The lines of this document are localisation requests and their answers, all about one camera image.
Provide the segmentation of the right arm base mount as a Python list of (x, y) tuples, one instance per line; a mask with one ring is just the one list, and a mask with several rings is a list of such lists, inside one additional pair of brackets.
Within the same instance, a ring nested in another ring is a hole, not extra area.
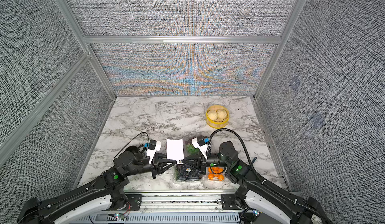
[(222, 209), (226, 211), (240, 210), (235, 201), (235, 194), (221, 194)]

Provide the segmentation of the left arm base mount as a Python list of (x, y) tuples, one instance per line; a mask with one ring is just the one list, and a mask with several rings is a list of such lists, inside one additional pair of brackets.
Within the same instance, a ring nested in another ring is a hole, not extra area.
[(125, 205), (121, 209), (122, 211), (127, 211), (130, 209), (131, 211), (139, 211), (142, 203), (142, 194), (126, 194)]

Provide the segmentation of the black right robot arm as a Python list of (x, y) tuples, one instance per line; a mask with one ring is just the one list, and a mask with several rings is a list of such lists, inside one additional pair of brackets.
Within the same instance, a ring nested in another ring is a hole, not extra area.
[(239, 188), (234, 201), (241, 208), (259, 210), (282, 224), (330, 224), (320, 203), (292, 194), (268, 181), (253, 170), (250, 164), (238, 157), (233, 143), (223, 142), (217, 154), (205, 158), (201, 154), (191, 155), (181, 161), (191, 168), (206, 172), (208, 167), (224, 167), (224, 176)]

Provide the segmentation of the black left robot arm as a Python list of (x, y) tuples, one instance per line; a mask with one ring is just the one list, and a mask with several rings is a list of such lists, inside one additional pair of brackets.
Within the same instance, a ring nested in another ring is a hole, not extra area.
[(128, 147), (113, 161), (114, 165), (91, 182), (60, 196), (28, 200), (17, 218), (18, 224), (58, 224), (97, 211), (128, 208), (124, 187), (128, 177), (150, 172), (153, 178), (177, 164), (166, 155), (144, 156), (136, 146)]

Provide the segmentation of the white sticker sheet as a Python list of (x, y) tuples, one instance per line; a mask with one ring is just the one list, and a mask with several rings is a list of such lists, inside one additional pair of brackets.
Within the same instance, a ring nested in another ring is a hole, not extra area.
[(184, 159), (183, 140), (166, 140), (166, 156), (167, 159), (175, 160), (177, 164), (182, 164)]

